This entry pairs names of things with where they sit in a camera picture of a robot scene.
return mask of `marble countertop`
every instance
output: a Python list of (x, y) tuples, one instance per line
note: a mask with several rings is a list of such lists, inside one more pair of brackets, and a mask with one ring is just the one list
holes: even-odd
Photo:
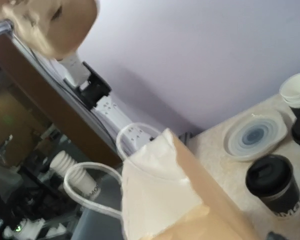
[(275, 109), (282, 114), (289, 129), (287, 137), (273, 153), (285, 156), (291, 161), (294, 167), (294, 175), (300, 188), (300, 146), (290, 136), (290, 129), (295, 116), (279, 95), (275, 95), (199, 134), (190, 141), (189, 148), (224, 191), (247, 215), (263, 239), (266, 238), (268, 232), (275, 231), (289, 240), (300, 240), (300, 214), (292, 219), (278, 220), (246, 188), (246, 172), (252, 163), (234, 161), (223, 149), (223, 134), (239, 118), (249, 113), (270, 109)]

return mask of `white wall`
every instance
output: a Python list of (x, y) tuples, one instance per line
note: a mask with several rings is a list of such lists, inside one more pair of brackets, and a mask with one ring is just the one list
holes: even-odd
[(79, 54), (133, 119), (178, 133), (207, 129), (300, 72), (300, 0), (100, 4)]

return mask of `round plastic lid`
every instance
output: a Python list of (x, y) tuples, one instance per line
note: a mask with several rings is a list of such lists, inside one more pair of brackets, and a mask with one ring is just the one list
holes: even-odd
[(247, 171), (245, 183), (253, 195), (266, 197), (279, 193), (291, 177), (289, 160), (284, 156), (269, 154), (252, 164)]

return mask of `brown wooden frame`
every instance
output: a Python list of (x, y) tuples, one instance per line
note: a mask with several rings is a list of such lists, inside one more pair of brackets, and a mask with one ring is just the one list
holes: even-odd
[(0, 35), (0, 67), (88, 158), (112, 167), (121, 162), (5, 34)]

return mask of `paper bag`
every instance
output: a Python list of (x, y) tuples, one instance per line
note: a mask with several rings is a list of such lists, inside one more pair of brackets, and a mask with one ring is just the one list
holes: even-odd
[(127, 240), (260, 240), (168, 129), (125, 160), (122, 219)]

